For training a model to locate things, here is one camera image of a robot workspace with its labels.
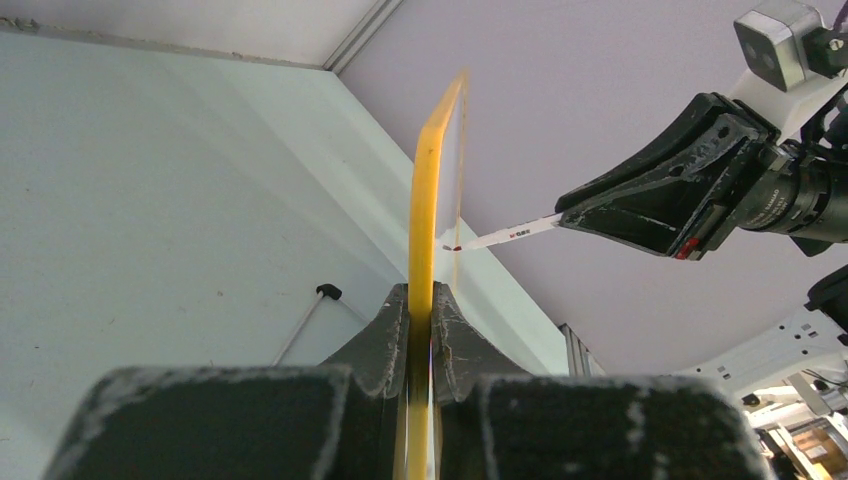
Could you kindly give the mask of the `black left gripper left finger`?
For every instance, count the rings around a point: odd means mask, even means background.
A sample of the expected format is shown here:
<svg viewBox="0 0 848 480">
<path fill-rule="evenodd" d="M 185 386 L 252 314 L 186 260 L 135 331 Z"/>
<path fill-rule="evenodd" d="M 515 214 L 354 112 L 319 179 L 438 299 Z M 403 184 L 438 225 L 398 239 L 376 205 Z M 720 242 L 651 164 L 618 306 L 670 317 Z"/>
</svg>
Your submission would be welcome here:
<svg viewBox="0 0 848 480">
<path fill-rule="evenodd" d="M 393 479 L 407 288 L 316 366 L 128 367 L 82 399 L 48 479 Z"/>
</svg>

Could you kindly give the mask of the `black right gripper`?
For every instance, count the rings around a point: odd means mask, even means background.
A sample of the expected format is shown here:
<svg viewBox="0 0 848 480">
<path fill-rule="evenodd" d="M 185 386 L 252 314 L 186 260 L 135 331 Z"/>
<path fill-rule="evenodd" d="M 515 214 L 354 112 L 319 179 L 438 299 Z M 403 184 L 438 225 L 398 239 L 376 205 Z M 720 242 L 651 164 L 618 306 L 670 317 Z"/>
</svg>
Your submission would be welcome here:
<svg viewBox="0 0 848 480">
<path fill-rule="evenodd" d="M 723 114 L 754 129 L 709 129 Z M 790 159 L 741 200 L 761 132 L 761 116 L 744 102 L 698 93 L 636 154 L 560 196 L 560 226 L 686 260 L 717 249 L 735 228 L 788 236 L 808 257 L 845 244 L 847 117 L 808 122 L 801 142 L 783 144 Z"/>
</svg>

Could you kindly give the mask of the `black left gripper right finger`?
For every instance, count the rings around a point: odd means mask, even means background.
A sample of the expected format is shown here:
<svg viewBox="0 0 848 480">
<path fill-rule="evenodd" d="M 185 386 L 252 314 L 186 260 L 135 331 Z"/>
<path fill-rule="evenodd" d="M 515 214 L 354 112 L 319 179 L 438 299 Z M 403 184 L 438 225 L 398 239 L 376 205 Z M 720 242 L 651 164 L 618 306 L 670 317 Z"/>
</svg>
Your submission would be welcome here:
<svg viewBox="0 0 848 480">
<path fill-rule="evenodd" d="M 740 409 L 686 376 L 570 377 L 520 367 L 436 283 L 441 479 L 770 479 Z"/>
</svg>

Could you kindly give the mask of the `white marker pen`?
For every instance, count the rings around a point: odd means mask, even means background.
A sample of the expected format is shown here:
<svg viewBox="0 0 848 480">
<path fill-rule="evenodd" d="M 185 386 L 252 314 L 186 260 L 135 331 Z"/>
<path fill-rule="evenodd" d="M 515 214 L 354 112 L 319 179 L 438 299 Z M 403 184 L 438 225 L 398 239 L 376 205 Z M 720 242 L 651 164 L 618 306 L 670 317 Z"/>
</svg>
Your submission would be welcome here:
<svg viewBox="0 0 848 480">
<path fill-rule="evenodd" d="M 436 245 L 438 249 L 447 252 L 463 252 L 489 248 L 494 245 L 523 239 L 528 236 L 557 228 L 560 224 L 561 218 L 561 213 L 551 214 L 522 224 L 500 229 L 462 244 L 450 245 L 441 240 L 437 240 Z"/>
</svg>

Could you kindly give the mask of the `yellow framed whiteboard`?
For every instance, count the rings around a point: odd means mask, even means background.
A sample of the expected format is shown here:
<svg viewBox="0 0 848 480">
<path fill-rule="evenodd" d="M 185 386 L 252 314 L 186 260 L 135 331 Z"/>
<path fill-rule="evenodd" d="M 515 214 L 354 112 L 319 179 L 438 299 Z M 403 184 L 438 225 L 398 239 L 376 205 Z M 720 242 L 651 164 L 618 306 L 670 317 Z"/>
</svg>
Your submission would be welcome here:
<svg viewBox="0 0 848 480">
<path fill-rule="evenodd" d="M 458 270 L 469 72 L 451 81 L 418 134 L 408 226 L 405 477 L 426 479 L 433 439 L 434 289 Z"/>
</svg>

